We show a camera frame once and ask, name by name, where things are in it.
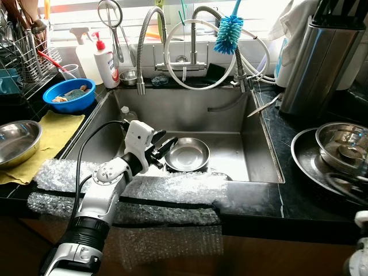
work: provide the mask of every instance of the sink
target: sink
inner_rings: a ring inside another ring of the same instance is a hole
[[[207,110],[233,102],[239,94],[240,90],[226,87],[205,91],[146,89],[144,96],[138,95],[136,89],[110,91],[80,139],[62,157],[76,159],[86,137],[101,124],[118,120],[119,106],[126,105],[139,120],[156,130],[165,129],[165,138],[194,137],[205,142],[210,148],[211,171],[227,174],[233,181],[282,183],[282,171],[262,115],[246,118],[256,108],[254,92],[226,111]],[[88,143],[82,160],[107,162],[123,155],[124,148],[120,126],[107,126]]]

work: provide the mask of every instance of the dish rack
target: dish rack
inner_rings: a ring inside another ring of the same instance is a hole
[[[57,49],[51,46],[50,36],[48,33],[45,35],[47,39],[42,41],[40,35],[35,36],[27,29],[22,38],[0,43],[0,63],[3,69],[9,76],[14,76],[14,70],[18,75],[17,80],[13,79],[18,91],[11,95],[1,94],[0,102],[6,101],[8,96],[29,100],[58,73],[52,63],[37,54],[40,51],[58,63],[62,61]]]

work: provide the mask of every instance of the dish towel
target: dish towel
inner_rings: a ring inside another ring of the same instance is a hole
[[[281,64],[287,66],[295,61],[303,41],[308,17],[314,15],[319,0],[291,0],[269,31],[268,39],[275,40],[285,35],[288,43],[283,49]]]
[[[0,171],[0,184],[29,184],[45,160],[54,158],[63,149],[84,118],[84,115],[74,116],[47,111],[40,121],[42,135],[39,150],[17,167]]]

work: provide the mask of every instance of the window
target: window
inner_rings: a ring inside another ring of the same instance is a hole
[[[104,39],[110,37],[109,29],[99,19],[97,13],[98,2],[96,0],[52,0],[50,20],[54,28],[53,40],[73,41],[75,43],[76,38],[69,32],[69,29],[77,26],[88,26],[92,32],[100,31],[100,35]],[[242,0],[238,15],[244,18],[244,26],[247,30],[265,38],[277,15],[280,14],[288,2],[289,0]],[[155,4],[155,0],[123,0],[118,1],[118,3],[122,7],[122,26],[125,33],[130,37],[137,37],[144,17]],[[230,15],[235,1],[184,0],[184,3],[186,18],[191,18],[193,10],[200,5],[216,7],[225,15]],[[180,22],[179,10],[182,11],[181,0],[165,0],[164,12],[168,31]],[[39,12],[43,16],[44,1],[39,1]],[[212,23],[215,22],[214,17],[205,12],[200,13],[198,18]],[[150,22],[149,31],[157,33],[157,24],[157,16],[154,15]],[[198,26],[198,29],[198,36],[203,36],[203,40],[214,40],[211,30],[207,30],[203,26]],[[175,36],[190,40],[189,33],[190,27],[186,26],[178,31]],[[147,41],[154,43],[157,42],[157,39],[148,38]]]

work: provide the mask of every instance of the yellow cloth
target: yellow cloth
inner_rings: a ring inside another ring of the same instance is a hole
[[[42,117],[42,135],[39,150],[26,162],[0,172],[0,184],[9,182],[27,185],[47,159],[54,158],[76,132],[84,115],[64,115],[47,111]]]

